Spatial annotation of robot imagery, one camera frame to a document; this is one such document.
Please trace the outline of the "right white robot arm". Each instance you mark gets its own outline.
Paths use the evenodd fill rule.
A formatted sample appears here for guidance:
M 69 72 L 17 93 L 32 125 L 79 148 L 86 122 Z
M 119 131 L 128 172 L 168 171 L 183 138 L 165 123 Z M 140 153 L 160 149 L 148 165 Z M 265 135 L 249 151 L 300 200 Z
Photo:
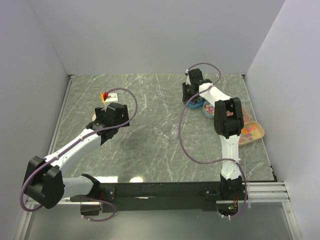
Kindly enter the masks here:
M 239 142 L 244 128 L 241 100 L 231 97 L 209 79 L 204 79 L 199 68 L 186 70 L 186 81 L 182 84 L 182 102 L 185 107 L 204 106 L 207 101 L 214 108 L 213 125 L 221 142 L 222 169 L 218 194 L 226 200 L 245 190 L 243 175 L 239 167 Z

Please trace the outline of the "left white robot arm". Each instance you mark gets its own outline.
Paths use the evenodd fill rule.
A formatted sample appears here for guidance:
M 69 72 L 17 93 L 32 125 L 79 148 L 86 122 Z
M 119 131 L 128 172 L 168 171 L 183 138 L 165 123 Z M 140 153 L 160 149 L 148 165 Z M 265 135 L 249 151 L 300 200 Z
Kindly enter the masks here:
M 116 102 L 106 108 L 95 108 L 95 120 L 71 142 L 44 158 L 34 156 L 27 165 L 20 194 L 20 205 L 27 195 L 42 207 L 51 209 L 63 198 L 84 196 L 94 201 L 100 196 L 100 182 L 91 175 L 65 177 L 70 168 L 88 153 L 103 145 L 118 133 L 119 128 L 129 126 L 128 107 Z

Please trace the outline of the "blue lollipop tray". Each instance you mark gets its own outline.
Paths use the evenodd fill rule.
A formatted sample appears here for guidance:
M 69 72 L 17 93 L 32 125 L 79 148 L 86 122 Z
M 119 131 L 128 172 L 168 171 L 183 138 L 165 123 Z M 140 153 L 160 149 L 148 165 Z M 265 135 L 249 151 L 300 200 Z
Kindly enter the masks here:
M 198 100 L 192 100 L 187 104 L 187 107 L 190 109 L 199 109 L 202 108 L 204 105 L 205 100 L 200 98 Z

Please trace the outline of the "yellow plastic scoop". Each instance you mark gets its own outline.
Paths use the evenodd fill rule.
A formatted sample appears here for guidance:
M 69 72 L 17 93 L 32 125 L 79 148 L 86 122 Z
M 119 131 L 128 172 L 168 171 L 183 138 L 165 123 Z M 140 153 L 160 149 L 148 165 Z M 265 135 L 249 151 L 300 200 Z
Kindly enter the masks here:
M 102 103 L 105 104 L 106 99 L 108 98 L 108 93 L 107 92 L 101 93 L 100 98 L 101 98 Z

